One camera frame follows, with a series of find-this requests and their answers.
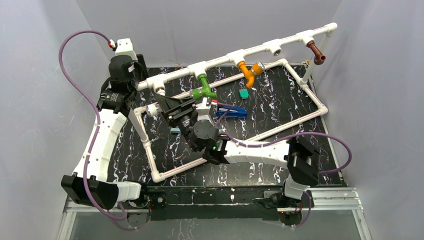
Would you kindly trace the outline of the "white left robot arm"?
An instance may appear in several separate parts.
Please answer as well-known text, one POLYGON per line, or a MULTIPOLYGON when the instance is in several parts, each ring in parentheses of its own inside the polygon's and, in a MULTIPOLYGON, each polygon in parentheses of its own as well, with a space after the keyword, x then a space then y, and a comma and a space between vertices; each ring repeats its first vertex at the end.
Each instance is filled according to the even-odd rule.
POLYGON ((124 181, 108 182, 108 168, 117 139, 127 120, 135 117, 133 106, 138 83, 148 78, 148 70, 142 54, 135 58, 128 55, 116 55, 111 58, 109 78, 100 89, 96 109, 100 121, 95 121, 89 144, 71 175, 64 175, 61 186, 76 203, 93 206, 84 186, 84 165, 87 163, 87 185, 95 202, 104 210, 112 209, 117 203, 130 202, 137 208, 149 203, 149 194, 143 191, 141 184, 124 181))

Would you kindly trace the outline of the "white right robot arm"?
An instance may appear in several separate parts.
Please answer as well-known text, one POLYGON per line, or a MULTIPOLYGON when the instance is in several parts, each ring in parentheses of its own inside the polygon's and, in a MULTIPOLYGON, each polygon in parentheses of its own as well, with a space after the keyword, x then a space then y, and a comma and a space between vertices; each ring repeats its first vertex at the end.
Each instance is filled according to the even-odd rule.
POLYGON ((296 135, 273 142, 242 141, 220 133, 211 121, 199 119, 194 98, 158 93, 154 96, 167 124, 179 128, 189 149, 201 152, 208 163, 258 163, 287 169, 289 175, 281 194, 286 206, 295 207, 303 192, 319 183, 319 151, 305 137, 296 135))

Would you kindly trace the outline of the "white PVC pipe frame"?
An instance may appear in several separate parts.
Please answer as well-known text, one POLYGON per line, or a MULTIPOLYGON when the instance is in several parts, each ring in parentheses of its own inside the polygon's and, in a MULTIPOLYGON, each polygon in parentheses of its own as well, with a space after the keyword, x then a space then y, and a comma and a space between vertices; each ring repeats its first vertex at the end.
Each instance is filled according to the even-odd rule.
MULTIPOLYGON (((284 66, 278 60, 269 64, 259 76, 248 97, 242 99, 239 91, 246 80, 234 66, 216 66, 207 77, 221 103, 233 104, 247 110, 247 116, 226 116, 219 121, 219 129, 238 139, 262 137, 264 140, 300 132, 325 132, 323 120, 327 109, 314 102, 306 92, 311 86, 306 80, 309 72, 304 65, 284 66)), ((282 183, 288 171, 264 163, 213 165, 202 163, 181 173, 175 169, 199 159, 198 152, 190 152, 181 135, 172 135, 162 117, 142 116, 148 133, 153 158, 159 172, 170 171, 162 186, 247 186, 282 183)), ((127 124, 120 134, 113 156, 113 180, 139 180, 153 184, 151 169, 141 140, 133 126, 127 124)))

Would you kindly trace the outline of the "white plastic faucet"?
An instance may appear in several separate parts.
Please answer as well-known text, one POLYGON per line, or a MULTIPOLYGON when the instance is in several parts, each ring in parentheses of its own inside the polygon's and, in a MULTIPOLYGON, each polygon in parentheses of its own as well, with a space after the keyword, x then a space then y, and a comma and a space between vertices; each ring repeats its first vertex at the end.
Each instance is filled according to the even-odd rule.
MULTIPOLYGON (((165 94, 166 94, 165 88, 159 87, 157 89, 157 92, 156 93, 159 94, 159 95, 165 96, 165 94)), ((146 113, 150 117, 157 116, 158 114, 161 113, 161 111, 162 110, 161 110, 161 107, 160 107, 160 105, 159 105, 158 102, 151 103, 151 104, 149 104, 149 105, 146 106, 146 113)))

